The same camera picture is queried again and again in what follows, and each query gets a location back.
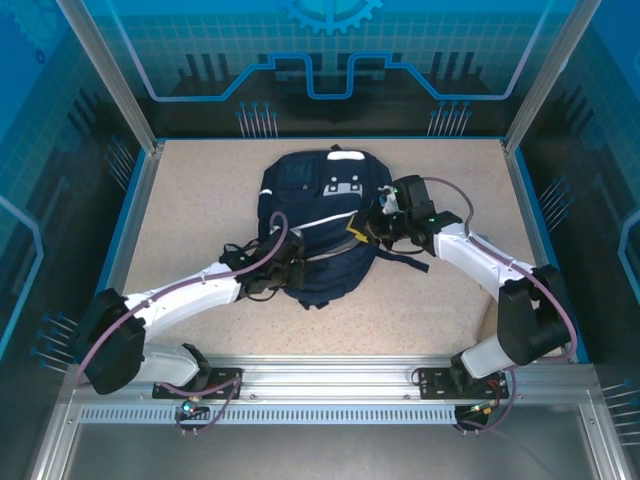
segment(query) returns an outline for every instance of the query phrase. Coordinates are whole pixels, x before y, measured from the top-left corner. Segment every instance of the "robotic arm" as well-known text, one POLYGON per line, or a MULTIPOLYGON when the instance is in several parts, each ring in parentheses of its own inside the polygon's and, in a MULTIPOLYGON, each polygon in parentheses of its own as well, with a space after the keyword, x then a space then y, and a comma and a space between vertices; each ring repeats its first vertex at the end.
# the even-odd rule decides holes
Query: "robotic arm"
POLYGON ((295 281, 302 252, 299 236, 275 230, 262 244, 225 247, 219 262, 162 288, 127 297, 112 288, 104 290, 79 322, 71 351, 86 363, 84 373, 102 395, 130 382, 164 382, 200 391, 211 371, 204 356, 193 345, 169 347, 153 343, 153 338, 199 312, 295 281))
MULTIPOLYGON (((526 365, 570 340, 558 310, 536 287, 544 285, 566 309, 560 273, 549 265, 536 269, 508 257, 469 232, 451 212, 437 213, 421 177, 393 182, 381 192, 380 202, 358 214, 351 226, 367 241, 388 249, 409 238, 467 273, 498 302, 498 333, 452 358, 451 378, 460 393, 494 372, 526 365)), ((204 356, 192 345, 168 347, 153 343, 153 338, 203 310, 294 284, 301 277, 302 254, 301 237, 285 227, 284 234, 275 230, 262 244, 225 247, 219 262, 160 289, 127 297, 107 289, 94 298, 79 323, 71 350, 83 361, 81 367, 99 394, 129 382, 166 382, 200 391, 211 371, 204 356), (96 348, 101 337, 103 343, 96 348)))
POLYGON ((420 176, 393 182, 360 224, 368 238, 388 249, 409 238, 461 269, 498 302, 497 334, 452 358, 451 376, 459 392, 494 372, 527 365, 570 340, 575 342, 561 315, 562 310, 566 316, 568 299, 560 272, 551 265, 534 268, 520 262, 469 231, 451 212, 437 213, 420 176), (540 285, 560 309, 543 295, 540 285))

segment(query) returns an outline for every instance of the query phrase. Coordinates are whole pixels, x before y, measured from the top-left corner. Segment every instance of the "blue printed backdrop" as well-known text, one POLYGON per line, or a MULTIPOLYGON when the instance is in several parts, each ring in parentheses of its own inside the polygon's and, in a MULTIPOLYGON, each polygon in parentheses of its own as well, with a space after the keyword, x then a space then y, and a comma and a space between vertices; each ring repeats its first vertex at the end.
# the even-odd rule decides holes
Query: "blue printed backdrop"
POLYGON ((504 134, 574 2, 187 3, 88 2, 161 136, 504 134))
POLYGON ((640 4, 603 0, 522 151, 592 359, 640 381, 640 4))
POLYGON ((92 298, 139 145, 54 0, 0 12, 0 464, 26 478, 65 366, 43 314, 92 298))

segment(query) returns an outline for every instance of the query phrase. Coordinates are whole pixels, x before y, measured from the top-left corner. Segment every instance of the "black mounting bracket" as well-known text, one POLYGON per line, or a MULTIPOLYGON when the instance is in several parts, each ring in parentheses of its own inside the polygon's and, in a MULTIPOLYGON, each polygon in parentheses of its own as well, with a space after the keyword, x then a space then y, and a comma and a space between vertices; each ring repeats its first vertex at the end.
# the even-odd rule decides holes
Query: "black mounting bracket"
POLYGON ((478 380, 461 393, 447 367, 418 368, 413 372, 411 381, 420 389, 421 400, 494 400, 496 392, 488 383, 498 382, 500 400, 509 398, 509 388, 504 373, 492 373, 478 380))
MULTIPOLYGON (((241 368, 212 368, 209 373, 209 379, 207 380, 206 385, 202 387, 202 390, 215 387, 216 385, 220 385, 224 382, 228 382, 234 377, 240 378, 240 386, 238 387, 238 389, 236 390, 236 393, 232 397, 232 400, 237 400, 240 398, 240 390, 242 388, 242 369, 241 368)), ((227 398, 229 398, 229 395, 231 395, 232 390, 233 390, 233 384, 215 393, 205 395, 202 398, 204 400, 226 400, 227 398)), ((156 383, 153 386, 151 397, 156 400, 184 400, 185 399, 183 395, 178 395, 176 393, 170 392, 159 383, 156 383)))

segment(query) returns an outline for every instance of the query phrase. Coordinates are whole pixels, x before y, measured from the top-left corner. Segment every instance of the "navy backpack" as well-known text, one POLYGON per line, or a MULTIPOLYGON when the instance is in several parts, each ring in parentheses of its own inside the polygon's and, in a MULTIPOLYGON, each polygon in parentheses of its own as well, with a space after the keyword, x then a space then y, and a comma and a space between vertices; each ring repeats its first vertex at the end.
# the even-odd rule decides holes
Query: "navy backpack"
POLYGON ((391 185, 389 169, 363 151, 311 150, 284 155, 267 168, 258 201, 258 239, 269 236, 269 219, 277 210, 304 240, 305 265, 296 286, 283 287, 309 309, 354 290, 376 256, 427 270, 427 266, 382 252, 348 230, 351 219, 378 201, 379 189, 391 185))

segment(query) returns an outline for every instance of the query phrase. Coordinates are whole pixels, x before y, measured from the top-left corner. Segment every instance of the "wire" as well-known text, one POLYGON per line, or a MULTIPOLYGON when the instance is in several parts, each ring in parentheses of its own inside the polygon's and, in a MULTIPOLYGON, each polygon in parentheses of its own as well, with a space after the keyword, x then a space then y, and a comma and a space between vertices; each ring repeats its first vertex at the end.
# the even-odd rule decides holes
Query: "wire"
POLYGON ((493 391, 496 393, 496 407, 499 407, 500 406, 500 384, 495 380, 487 380, 487 383, 489 384, 489 386, 491 386, 491 388, 493 388, 493 391))
POLYGON ((471 229, 469 228, 469 225, 471 223, 471 219, 473 218, 473 215, 475 214, 475 208, 473 207, 473 202, 471 202, 471 199, 464 192, 464 190, 462 190, 456 184, 450 182, 449 180, 445 180, 443 178, 422 177, 422 179, 427 181, 427 182, 442 183, 443 185, 447 185, 448 187, 451 187, 456 192, 458 192, 462 196, 462 198, 464 198, 464 201, 467 203, 467 206, 469 207, 469 215, 467 216, 466 220, 464 221, 464 231, 465 231, 465 234, 466 234, 467 238, 469 239, 469 241, 473 245, 478 247, 478 249, 480 249, 481 251, 483 251, 484 253, 489 255, 490 257, 493 257, 494 259, 496 259, 497 261, 499 261, 503 265, 506 265, 507 267, 512 268, 513 270, 518 272, 520 275, 525 277, 527 280, 529 280, 533 285, 535 285, 535 287, 538 290, 540 290, 540 292, 542 292, 542 294, 545 297, 547 297, 549 302, 551 302, 553 307, 558 312, 558 315, 560 315, 560 318, 562 318, 562 321, 564 322, 564 324, 567 327, 567 330, 569 332, 569 342, 570 342, 569 348, 567 349, 567 351, 563 355, 559 355, 557 357, 542 357, 540 359, 540 361, 542 361, 542 362, 566 362, 567 360, 573 359, 573 356, 576 353, 576 348, 578 346, 578 335, 576 333, 575 327, 573 326, 573 322, 571 321, 571 318, 569 317, 569 314, 567 314, 566 310, 560 304, 558 299, 553 295, 553 293, 551 293, 551 291, 547 287, 545 287, 544 284, 540 280, 538 280, 536 277, 534 277, 530 272, 527 272, 524 268, 522 268, 518 264, 514 263, 512 259, 503 257, 502 255, 494 252, 490 248, 487 248, 485 245, 483 245, 481 242, 479 242, 478 240, 475 239, 474 235, 472 235, 472 233, 471 233, 471 229))
POLYGON ((271 292, 271 295, 269 295, 268 297, 256 298, 256 297, 252 297, 251 295, 247 295, 247 298, 253 302, 268 302, 269 300, 271 300, 273 297, 276 296, 276 293, 278 293, 278 289, 274 288, 273 291, 271 292))
POLYGON ((282 212, 273 212, 273 214, 271 215, 271 218, 269 219, 269 225, 271 226, 271 228, 275 226, 275 221, 277 218, 280 218, 282 220, 282 229, 280 232, 280 236, 278 237, 278 240, 276 244, 273 246, 273 248, 271 249, 271 251, 269 251, 269 253, 267 253, 263 258, 258 260, 256 263, 249 265, 248 267, 241 268, 240 270, 223 272, 223 273, 214 273, 211 275, 205 275, 204 277, 198 276, 198 277, 190 278, 187 280, 183 280, 181 282, 177 282, 173 285, 169 285, 168 287, 151 295, 151 297, 149 297, 147 300, 140 302, 138 305, 133 307, 127 313, 125 313, 120 318, 118 318, 114 323, 112 323, 109 326, 109 328, 107 328, 102 333, 102 335, 100 335, 98 340, 96 340, 96 342, 89 349, 89 352, 87 352, 87 354, 85 355, 84 359, 80 363, 80 366, 78 367, 78 371, 76 372, 76 382, 80 383, 80 381, 82 380, 82 374, 86 370, 87 366, 89 365, 91 360, 93 360, 93 357, 96 355, 100 347, 104 344, 104 342, 107 341, 107 339, 113 334, 113 332, 115 332, 118 328, 120 328, 120 326, 124 322, 132 318, 140 310, 148 307, 151 304, 151 302, 157 302, 159 299, 161 299, 165 295, 168 295, 172 292, 175 292, 176 290, 187 287, 189 285, 193 285, 195 283, 201 283, 202 281, 206 282, 211 280, 220 280, 222 278, 231 278, 231 277, 236 277, 238 275, 244 275, 245 273, 249 273, 253 270, 256 270, 257 268, 260 268, 262 265, 264 265, 269 260, 271 260, 274 257, 274 255, 278 252, 282 244, 284 243, 284 239, 287 236, 287 232, 289 231, 289 222, 285 214, 282 212))
POLYGON ((516 391, 517 391, 516 374, 514 373, 513 370, 509 370, 509 373, 511 374, 511 396, 509 397, 509 402, 507 403, 507 407, 504 409, 504 411, 502 412, 502 415, 500 415, 495 422, 493 422, 489 426, 486 426, 486 427, 483 426, 482 430, 480 430, 480 433, 491 432, 495 430, 502 422, 505 421, 505 419, 507 418, 507 415, 509 415, 509 412, 511 412, 511 409, 513 408, 513 405, 516 402, 516 391))
MULTIPOLYGON (((222 416, 224 415, 224 412, 229 407, 229 404, 231 403, 231 400, 233 399, 234 395, 238 391, 238 388, 240 388, 240 383, 241 383, 240 378, 234 378, 232 380, 232 382, 234 382, 233 390, 231 390, 231 393, 227 397, 227 400, 224 402, 224 405, 222 405, 222 408, 218 411, 217 415, 213 418, 213 420, 211 420, 209 423, 207 423, 204 427, 200 427, 200 428, 196 429, 196 432, 198 432, 198 433, 206 432, 211 427, 213 427, 216 423, 218 423, 218 421, 222 418, 222 416)), ((184 426, 180 423, 180 416, 178 416, 176 418, 176 427, 178 427, 183 432, 187 432, 188 431, 188 429, 184 428, 184 426)))
POLYGON ((188 390, 181 390, 180 388, 174 385, 171 385, 170 383, 161 383, 160 385, 162 385, 164 388, 166 388, 170 392, 175 393, 176 395, 182 395, 183 397, 204 397, 206 395, 211 395, 212 393, 219 392, 220 390, 224 390, 229 385, 233 385, 237 381, 238 381, 238 377, 234 377, 231 380, 227 380, 226 382, 221 383, 220 385, 215 385, 213 387, 205 388, 204 390, 201 390, 199 392, 190 392, 188 390))
POLYGON ((176 420, 178 418, 180 418, 180 415, 183 415, 182 418, 180 418, 180 422, 187 422, 189 420, 193 420, 195 417, 202 415, 204 412, 208 412, 209 411, 209 407, 196 407, 193 412, 186 414, 183 412, 178 412, 178 414, 176 415, 176 420))

